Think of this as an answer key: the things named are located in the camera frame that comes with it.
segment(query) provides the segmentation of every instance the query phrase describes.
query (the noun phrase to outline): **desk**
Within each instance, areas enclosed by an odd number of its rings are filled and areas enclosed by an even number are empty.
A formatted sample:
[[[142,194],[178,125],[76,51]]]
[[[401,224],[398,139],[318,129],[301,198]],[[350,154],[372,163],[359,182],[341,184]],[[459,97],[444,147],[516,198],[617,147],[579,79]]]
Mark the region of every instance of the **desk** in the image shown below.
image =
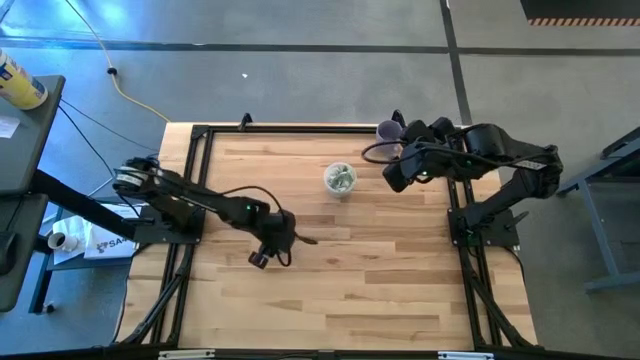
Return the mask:
[[[31,253],[38,240],[40,222],[47,207],[46,195],[25,195],[0,201],[0,229],[16,233],[16,262],[5,275],[0,276],[0,311],[13,309],[18,301]]]
[[[19,201],[16,198],[25,193],[32,194],[25,196],[25,201],[16,214],[16,217],[20,217],[14,230],[19,241],[19,261],[8,274],[0,276],[0,312],[9,311],[15,306],[34,249],[45,252],[45,258],[29,312],[41,313],[43,310],[51,279],[51,270],[48,268],[51,250],[46,246],[38,246],[43,245],[43,242],[37,242],[36,236],[47,200],[127,238],[132,238],[134,231],[133,227],[122,222],[120,216],[37,169],[65,82],[62,76],[43,76],[37,79],[47,87],[49,96],[36,109],[22,111],[6,101],[0,101],[0,115],[20,119],[20,125],[11,138],[0,138],[0,169],[3,171],[0,176],[0,221],[12,216],[16,202]]]
[[[167,125],[162,167],[182,173],[192,125]],[[393,193],[382,166],[360,158],[372,141],[374,136],[361,134],[215,134],[207,187],[263,186],[296,215],[298,232],[320,243],[297,242],[290,268],[271,261],[260,271],[247,263],[258,241],[207,214],[180,348],[472,348],[460,261],[448,238],[446,182]],[[344,200],[331,198],[322,182],[335,161],[357,170],[355,191]],[[497,172],[473,186],[478,200],[490,196],[500,187]],[[258,191],[243,195],[270,201]],[[167,246],[154,245],[133,259],[119,339],[156,300],[166,252]],[[487,260],[497,303],[535,343],[517,262],[499,248],[487,248]],[[489,334],[480,307],[483,333]],[[167,314],[173,314],[171,304]]]

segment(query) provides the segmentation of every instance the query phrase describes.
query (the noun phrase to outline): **white label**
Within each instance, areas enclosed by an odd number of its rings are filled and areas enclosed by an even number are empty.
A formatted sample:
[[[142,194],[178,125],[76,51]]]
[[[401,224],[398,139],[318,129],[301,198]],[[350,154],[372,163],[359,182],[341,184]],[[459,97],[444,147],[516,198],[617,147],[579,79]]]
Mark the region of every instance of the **white label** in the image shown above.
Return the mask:
[[[11,139],[13,134],[16,132],[18,125],[20,125],[20,119],[9,116],[0,116],[0,138]]]
[[[514,166],[523,167],[523,168],[527,168],[527,169],[531,169],[531,170],[540,170],[540,169],[544,169],[547,165],[540,164],[540,163],[537,163],[535,161],[524,160],[524,161],[520,161],[519,163],[515,164]]]
[[[132,183],[132,184],[135,184],[137,186],[142,185],[142,180],[138,179],[137,177],[134,177],[134,176],[131,176],[131,175],[127,175],[127,174],[118,174],[118,176],[116,176],[116,180],[126,181],[128,183]]]

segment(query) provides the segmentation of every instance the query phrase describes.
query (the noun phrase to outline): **yellow warning stripe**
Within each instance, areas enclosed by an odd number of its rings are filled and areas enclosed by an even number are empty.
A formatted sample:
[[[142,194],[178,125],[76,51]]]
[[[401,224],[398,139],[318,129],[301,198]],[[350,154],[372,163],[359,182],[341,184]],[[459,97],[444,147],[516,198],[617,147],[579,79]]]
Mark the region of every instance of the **yellow warning stripe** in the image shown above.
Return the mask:
[[[532,26],[640,26],[640,18],[535,18],[527,22]]]

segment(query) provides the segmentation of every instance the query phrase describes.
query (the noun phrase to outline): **black cable on floor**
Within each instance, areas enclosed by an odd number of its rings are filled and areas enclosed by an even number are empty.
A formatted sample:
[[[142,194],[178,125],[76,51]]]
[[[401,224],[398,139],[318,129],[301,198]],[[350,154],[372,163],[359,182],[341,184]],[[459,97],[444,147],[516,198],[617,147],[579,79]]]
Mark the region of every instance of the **black cable on floor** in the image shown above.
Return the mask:
[[[148,150],[151,150],[151,151],[158,152],[158,150],[157,150],[157,149],[150,148],[150,147],[148,147],[148,146],[146,146],[146,145],[140,144],[139,142],[137,142],[137,141],[135,141],[135,140],[131,140],[131,139],[129,139],[128,137],[126,137],[126,136],[124,136],[124,135],[122,135],[122,134],[120,134],[120,133],[117,133],[117,132],[115,132],[114,130],[111,130],[111,129],[110,129],[110,128],[108,128],[106,125],[103,125],[103,124],[102,124],[101,122],[99,122],[98,120],[96,120],[96,119],[92,118],[91,116],[89,116],[89,115],[85,114],[84,112],[82,112],[82,111],[81,111],[80,109],[78,109],[77,107],[75,107],[75,106],[73,106],[72,104],[70,104],[70,103],[69,103],[68,101],[66,101],[65,99],[60,99],[60,101],[62,101],[62,102],[63,102],[63,103],[65,103],[67,106],[69,106],[70,108],[72,108],[73,110],[75,110],[78,114],[80,114],[80,115],[84,116],[85,118],[87,118],[87,119],[89,119],[89,120],[93,121],[96,125],[98,125],[98,126],[100,126],[101,128],[103,128],[103,129],[107,130],[108,132],[112,133],[113,135],[115,135],[115,136],[117,136],[117,137],[119,137],[119,138],[121,138],[121,139],[123,139],[123,140],[126,140],[126,141],[128,141],[128,142],[130,142],[130,143],[132,143],[132,144],[134,144],[134,145],[140,146],[140,147],[142,147],[142,148],[145,148],[145,149],[148,149]]]

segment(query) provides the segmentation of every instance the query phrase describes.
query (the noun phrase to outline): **purple cup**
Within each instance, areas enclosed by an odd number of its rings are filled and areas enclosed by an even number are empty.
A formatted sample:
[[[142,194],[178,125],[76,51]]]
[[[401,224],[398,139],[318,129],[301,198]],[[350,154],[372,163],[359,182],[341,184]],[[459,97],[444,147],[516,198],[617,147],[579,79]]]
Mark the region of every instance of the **purple cup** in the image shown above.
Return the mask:
[[[402,126],[393,120],[385,120],[376,128],[376,143],[398,140],[402,135]],[[379,154],[391,159],[398,153],[398,144],[381,145],[376,147]]]

